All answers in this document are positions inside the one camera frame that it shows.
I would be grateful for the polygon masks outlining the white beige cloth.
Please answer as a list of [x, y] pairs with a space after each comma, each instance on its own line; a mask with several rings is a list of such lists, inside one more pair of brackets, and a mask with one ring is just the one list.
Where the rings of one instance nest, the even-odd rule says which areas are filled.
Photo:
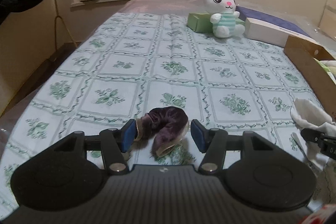
[[335, 137], [333, 118], [310, 100], [300, 98], [295, 99], [290, 116], [299, 128], [308, 130], [308, 133], [299, 134], [299, 144], [306, 142], [306, 146], [303, 147], [305, 155], [319, 171], [322, 171], [329, 158], [322, 154], [317, 142], [322, 136]]

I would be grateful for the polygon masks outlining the dark purple velvet scrunchie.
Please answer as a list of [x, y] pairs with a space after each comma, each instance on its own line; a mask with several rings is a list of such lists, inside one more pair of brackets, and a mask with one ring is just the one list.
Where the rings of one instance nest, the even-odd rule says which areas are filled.
[[163, 157], [178, 145], [189, 130], [189, 118], [179, 107], [156, 107], [137, 118], [135, 141], [154, 138], [151, 154]]

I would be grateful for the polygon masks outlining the light green cloth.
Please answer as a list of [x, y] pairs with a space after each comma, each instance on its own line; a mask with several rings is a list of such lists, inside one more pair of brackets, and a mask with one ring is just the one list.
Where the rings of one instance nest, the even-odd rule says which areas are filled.
[[331, 78], [333, 83], [336, 84], [336, 61], [335, 60], [317, 60], [315, 61], [322, 67], [322, 69], [327, 73]]

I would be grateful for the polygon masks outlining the brown cardboard box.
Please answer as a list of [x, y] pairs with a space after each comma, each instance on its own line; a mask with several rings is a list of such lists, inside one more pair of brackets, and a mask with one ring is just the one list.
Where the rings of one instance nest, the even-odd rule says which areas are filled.
[[295, 36], [288, 37], [284, 53], [306, 79], [325, 111], [335, 118], [335, 83], [318, 63], [333, 60], [333, 56], [323, 46]]

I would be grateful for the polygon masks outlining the small green box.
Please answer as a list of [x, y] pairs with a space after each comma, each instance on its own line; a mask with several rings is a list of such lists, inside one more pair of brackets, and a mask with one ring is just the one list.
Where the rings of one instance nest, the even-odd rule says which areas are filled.
[[245, 32], [244, 23], [239, 23], [237, 12], [212, 15], [190, 13], [187, 26], [194, 32], [212, 32], [217, 38], [240, 36]]

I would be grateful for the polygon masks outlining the white blue box lid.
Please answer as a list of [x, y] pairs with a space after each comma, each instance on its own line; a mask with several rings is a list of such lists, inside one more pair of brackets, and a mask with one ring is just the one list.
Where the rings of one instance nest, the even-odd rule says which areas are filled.
[[264, 12], [238, 6], [239, 19], [245, 22], [246, 38], [265, 42], [284, 48], [289, 36], [307, 40], [318, 44], [304, 30], [292, 22], [278, 18]]

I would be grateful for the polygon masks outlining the white bunny plush toy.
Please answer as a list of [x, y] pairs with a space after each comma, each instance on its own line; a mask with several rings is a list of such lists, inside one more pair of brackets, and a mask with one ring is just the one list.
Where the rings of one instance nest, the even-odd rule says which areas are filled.
[[245, 27], [236, 23], [240, 12], [236, 11], [235, 0], [204, 0], [205, 10], [210, 14], [213, 34], [217, 38], [242, 36]]

